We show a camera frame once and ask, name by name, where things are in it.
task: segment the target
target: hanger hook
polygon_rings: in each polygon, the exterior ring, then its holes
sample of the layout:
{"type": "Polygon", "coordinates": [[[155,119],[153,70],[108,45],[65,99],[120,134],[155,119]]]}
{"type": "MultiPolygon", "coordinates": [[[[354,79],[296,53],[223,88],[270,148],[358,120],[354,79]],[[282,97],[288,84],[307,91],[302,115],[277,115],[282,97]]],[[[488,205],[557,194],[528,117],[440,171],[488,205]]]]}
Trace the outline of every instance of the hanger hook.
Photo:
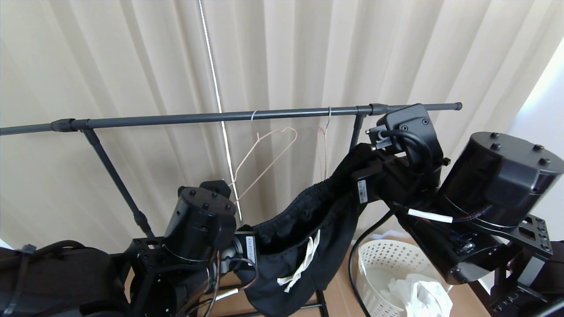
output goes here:
{"type": "Polygon", "coordinates": [[[329,107],[329,119],[327,119],[327,125],[325,125],[325,131],[327,131],[330,121],[331,121],[331,107],[329,107]]]}
{"type": "Polygon", "coordinates": [[[255,110],[255,111],[253,112],[253,114],[251,115],[251,117],[250,117],[250,125],[253,127],[254,131],[255,131],[255,132],[257,133],[257,135],[258,135],[258,129],[257,129],[257,127],[254,126],[254,122],[253,122],[254,114],[257,113],[257,111],[258,111],[258,110],[255,110]]]}

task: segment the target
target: curtain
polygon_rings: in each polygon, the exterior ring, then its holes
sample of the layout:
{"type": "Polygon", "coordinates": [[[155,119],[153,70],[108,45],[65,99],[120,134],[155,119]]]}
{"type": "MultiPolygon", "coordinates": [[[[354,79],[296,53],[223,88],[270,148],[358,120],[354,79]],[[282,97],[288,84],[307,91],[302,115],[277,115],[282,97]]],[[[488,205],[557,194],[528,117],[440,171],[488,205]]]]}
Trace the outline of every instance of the curtain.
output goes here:
{"type": "MultiPolygon", "coordinates": [[[[560,1],[201,4],[200,10],[196,0],[2,1],[1,125],[218,112],[218,103],[224,112],[329,112],[369,103],[462,102],[462,111],[431,113],[445,155],[455,159],[471,133],[508,129],[564,37],[560,1]]],[[[363,128],[377,119],[367,117],[363,128]]],[[[244,222],[272,218],[325,170],[330,175],[348,151],[353,122],[226,122],[233,172],[257,131],[297,130],[288,151],[240,198],[244,222]],[[319,127],[327,123],[325,141],[319,127]]],[[[219,123],[98,134],[157,235],[178,186],[231,182],[219,123]]],[[[257,145],[237,174],[239,194],[293,137],[277,132],[257,145]]],[[[0,237],[12,246],[76,239],[116,252],[142,235],[80,133],[2,137],[0,154],[0,237]]],[[[381,204],[369,206],[359,230],[383,212],[381,204]]]]}

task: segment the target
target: robotic arm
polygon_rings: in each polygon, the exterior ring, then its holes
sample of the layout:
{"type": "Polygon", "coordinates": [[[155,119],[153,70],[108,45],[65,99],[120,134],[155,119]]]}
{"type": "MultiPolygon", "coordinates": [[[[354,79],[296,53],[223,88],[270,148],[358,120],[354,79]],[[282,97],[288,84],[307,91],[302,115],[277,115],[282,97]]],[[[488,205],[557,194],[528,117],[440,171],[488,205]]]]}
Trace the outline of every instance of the robotic arm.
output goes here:
{"type": "MultiPolygon", "coordinates": [[[[478,132],[440,186],[441,168],[450,160],[423,105],[388,113],[367,134],[376,159],[352,174],[358,203],[382,200],[390,211],[362,234],[352,253],[394,215],[447,283],[472,283],[496,272],[491,295],[481,298],[490,314],[562,311],[564,243],[551,242],[544,220],[529,214],[564,173],[562,159],[522,139],[478,132]]],[[[230,194],[223,181],[179,188],[164,236],[134,239],[120,254],[74,241],[39,250],[0,248],[2,317],[180,317],[210,303],[209,312],[215,299],[228,296],[218,295],[224,274],[253,270],[256,279],[260,270],[253,233],[236,232],[230,194]],[[57,261],[61,257],[66,261],[57,261]],[[123,284],[131,268],[127,303],[123,284]],[[199,302],[205,293],[212,299],[199,302]]]]}

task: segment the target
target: drawstring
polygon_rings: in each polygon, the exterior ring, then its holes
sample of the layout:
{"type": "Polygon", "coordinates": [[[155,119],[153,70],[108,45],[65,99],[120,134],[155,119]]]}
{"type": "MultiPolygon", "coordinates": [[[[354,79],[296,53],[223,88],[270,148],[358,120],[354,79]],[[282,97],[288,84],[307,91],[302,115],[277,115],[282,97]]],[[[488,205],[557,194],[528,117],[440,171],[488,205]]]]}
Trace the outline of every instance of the drawstring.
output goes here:
{"type": "Polygon", "coordinates": [[[310,265],[311,261],[314,258],[315,251],[317,250],[317,247],[319,245],[320,237],[321,237],[321,230],[318,230],[318,233],[315,235],[315,239],[312,239],[310,237],[310,240],[307,243],[306,257],[303,259],[302,264],[299,265],[298,269],[294,272],[294,274],[277,280],[278,285],[280,286],[286,283],[290,283],[284,290],[285,293],[290,292],[292,286],[294,286],[294,284],[302,277],[302,272],[304,272],[307,269],[307,267],[310,265]]]}

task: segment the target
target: clothes rack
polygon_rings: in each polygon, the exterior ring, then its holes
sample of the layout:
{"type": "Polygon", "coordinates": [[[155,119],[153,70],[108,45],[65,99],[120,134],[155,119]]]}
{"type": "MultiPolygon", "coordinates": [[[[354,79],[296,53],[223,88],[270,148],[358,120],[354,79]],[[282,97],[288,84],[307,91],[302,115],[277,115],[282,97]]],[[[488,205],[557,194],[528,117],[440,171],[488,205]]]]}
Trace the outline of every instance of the clothes rack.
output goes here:
{"type": "MultiPolygon", "coordinates": [[[[284,110],[265,110],[265,111],[243,111],[243,112],[223,112],[223,113],[195,113],[188,115],[163,115],[163,116],[144,116],[144,117],[123,117],[123,118],[105,118],[105,119],[73,119],[66,118],[53,121],[46,124],[23,125],[0,128],[0,136],[27,134],[38,132],[77,132],[84,133],[86,139],[94,148],[96,154],[100,158],[102,164],[106,168],[108,174],[116,184],[119,192],[127,202],[131,209],[135,223],[142,229],[148,237],[154,237],[151,227],[147,222],[145,215],[139,210],[135,201],[129,194],[127,187],[121,180],[116,168],[109,156],[107,155],[100,139],[96,135],[94,129],[105,127],[126,127],[126,126],[147,126],[147,125],[171,125],[171,124],[190,124],[203,122],[221,122],[221,121],[245,121],[245,120],[267,120],[281,118],[305,118],[305,117],[324,117],[324,116],[355,116],[354,127],[350,143],[350,150],[353,149],[357,142],[362,129],[362,123],[366,116],[383,115],[390,111],[407,107],[408,105],[386,105],[386,104],[369,104],[354,107],[335,107],[331,108],[301,108],[301,109],[284,109],[284,110]]],[[[427,111],[435,110],[460,110],[461,103],[442,103],[442,104],[425,104],[427,111]]],[[[319,307],[321,316],[328,317],[327,302],[323,296],[322,290],[316,291],[318,303],[304,305],[301,309],[309,309],[319,307]]],[[[229,315],[225,317],[247,317],[260,315],[258,312],[250,312],[246,314],[229,315]]]]}

